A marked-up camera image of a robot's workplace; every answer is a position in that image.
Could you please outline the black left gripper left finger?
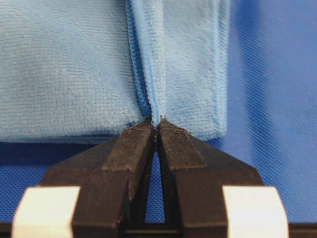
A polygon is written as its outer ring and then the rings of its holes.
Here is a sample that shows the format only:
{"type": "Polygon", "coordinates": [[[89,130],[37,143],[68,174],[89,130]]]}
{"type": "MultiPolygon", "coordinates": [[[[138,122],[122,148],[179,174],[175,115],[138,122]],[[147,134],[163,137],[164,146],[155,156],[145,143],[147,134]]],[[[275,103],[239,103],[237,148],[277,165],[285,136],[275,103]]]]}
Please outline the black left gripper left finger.
{"type": "Polygon", "coordinates": [[[115,238],[152,155],[146,120],[47,170],[25,190],[13,238],[115,238]]]}

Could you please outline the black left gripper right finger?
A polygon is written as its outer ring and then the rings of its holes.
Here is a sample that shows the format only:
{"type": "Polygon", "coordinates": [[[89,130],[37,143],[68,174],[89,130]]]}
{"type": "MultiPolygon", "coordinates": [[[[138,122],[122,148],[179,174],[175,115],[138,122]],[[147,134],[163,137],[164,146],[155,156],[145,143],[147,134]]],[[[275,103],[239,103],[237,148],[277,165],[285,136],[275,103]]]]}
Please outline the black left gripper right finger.
{"type": "Polygon", "coordinates": [[[258,171],[167,120],[158,129],[166,185],[185,238],[286,238],[278,191],[258,171]]]}

